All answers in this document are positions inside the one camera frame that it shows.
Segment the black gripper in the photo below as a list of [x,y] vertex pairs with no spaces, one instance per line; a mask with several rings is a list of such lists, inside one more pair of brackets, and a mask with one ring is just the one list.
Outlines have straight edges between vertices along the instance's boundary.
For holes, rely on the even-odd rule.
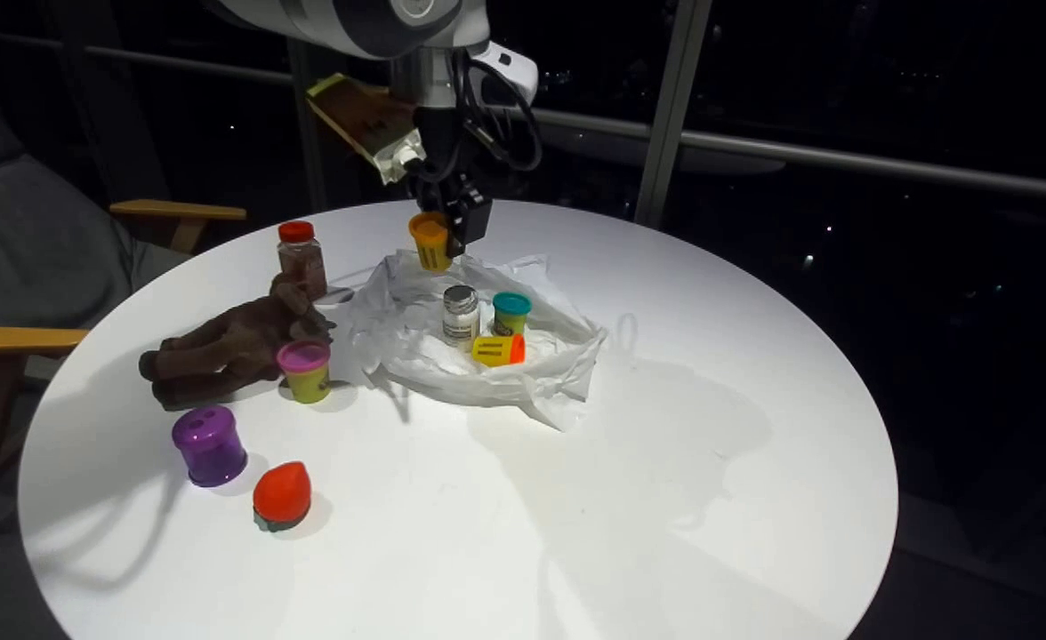
[[462,110],[418,110],[413,124],[427,155],[413,167],[411,190],[425,213],[449,227],[446,252],[462,257],[488,233],[490,199],[469,179],[473,137]]

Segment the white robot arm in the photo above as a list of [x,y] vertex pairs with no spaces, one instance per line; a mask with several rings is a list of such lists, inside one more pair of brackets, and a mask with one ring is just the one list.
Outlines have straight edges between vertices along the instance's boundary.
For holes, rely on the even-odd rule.
[[209,0],[235,25],[358,59],[386,59],[387,83],[334,72],[306,90],[310,110],[386,183],[405,183],[449,227],[446,252],[482,240],[490,199],[469,181],[469,151],[509,172],[546,155],[533,119],[539,62],[490,39],[485,0]]

